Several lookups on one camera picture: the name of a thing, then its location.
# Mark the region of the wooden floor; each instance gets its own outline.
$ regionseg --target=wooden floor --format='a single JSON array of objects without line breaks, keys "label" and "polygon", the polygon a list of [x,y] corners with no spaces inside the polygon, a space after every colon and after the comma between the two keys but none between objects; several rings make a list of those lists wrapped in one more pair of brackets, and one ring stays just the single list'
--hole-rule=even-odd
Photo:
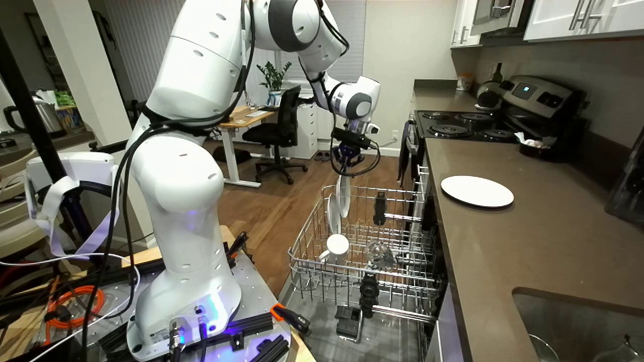
[{"label": "wooden floor", "polygon": [[[219,202],[219,221],[233,236],[246,231],[246,252],[254,257],[270,290],[280,296],[290,273],[288,247],[313,208],[324,185],[333,185],[335,173],[328,162],[303,162],[308,173],[292,169],[293,185],[272,173],[260,190],[225,185]],[[254,159],[240,166],[241,180],[254,180]],[[353,178],[351,185],[398,187],[398,159],[381,157],[377,168]]]}]

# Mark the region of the chair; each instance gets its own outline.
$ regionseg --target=chair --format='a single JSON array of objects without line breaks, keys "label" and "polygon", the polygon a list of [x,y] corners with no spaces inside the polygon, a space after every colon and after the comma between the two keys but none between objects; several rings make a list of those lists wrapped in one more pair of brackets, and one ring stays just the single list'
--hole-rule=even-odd
[{"label": "chair", "polygon": [[273,159],[272,162],[260,162],[256,163],[256,180],[257,184],[265,173],[281,173],[288,181],[288,185],[293,184],[293,180],[286,173],[286,169],[302,169],[308,171],[306,166],[300,163],[288,163],[280,157],[280,147],[292,147],[297,145],[297,96],[300,87],[288,88],[281,93],[281,103],[278,109],[278,123],[264,123],[248,133],[244,133],[246,140],[261,143],[265,147],[273,147]]}]

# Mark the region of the kitchen sink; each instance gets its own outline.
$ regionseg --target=kitchen sink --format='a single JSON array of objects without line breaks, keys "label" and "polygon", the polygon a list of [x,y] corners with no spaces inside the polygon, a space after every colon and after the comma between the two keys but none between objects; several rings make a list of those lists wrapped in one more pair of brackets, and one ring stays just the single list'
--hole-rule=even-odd
[{"label": "kitchen sink", "polygon": [[644,355],[644,309],[537,290],[515,290],[512,301],[537,357],[555,350],[558,361],[593,361],[623,347],[626,335]]}]

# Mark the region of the dishwasher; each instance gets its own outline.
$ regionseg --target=dishwasher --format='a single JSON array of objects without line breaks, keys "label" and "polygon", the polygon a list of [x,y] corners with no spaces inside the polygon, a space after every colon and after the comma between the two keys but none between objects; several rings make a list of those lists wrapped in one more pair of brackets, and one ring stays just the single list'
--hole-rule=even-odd
[{"label": "dishwasher", "polygon": [[425,361],[444,292],[434,278],[439,244],[421,227],[425,192],[351,187],[341,220],[349,247],[341,260],[320,260],[333,193],[321,187],[288,249],[281,303],[310,320],[303,343],[315,361]]}]

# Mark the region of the wire rack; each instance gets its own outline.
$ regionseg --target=wire rack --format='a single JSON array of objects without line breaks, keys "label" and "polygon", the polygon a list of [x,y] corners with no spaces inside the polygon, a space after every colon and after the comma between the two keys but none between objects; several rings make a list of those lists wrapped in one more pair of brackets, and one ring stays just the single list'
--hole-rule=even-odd
[{"label": "wire rack", "polygon": [[[359,305],[359,281],[374,275],[375,313],[430,322],[440,281],[433,278],[434,240],[418,227],[425,193],[351,187],[349,212],[341,217],[341,233],[349,247],[341,257],[321,261],[320,253],[330,236],[325,206],[333,193],[333,187],[321,187],[295,244],[288,249],[295,275],[293,292],[335,305]],[[374,225],[377,197],[385,200],[381,225]]]}]

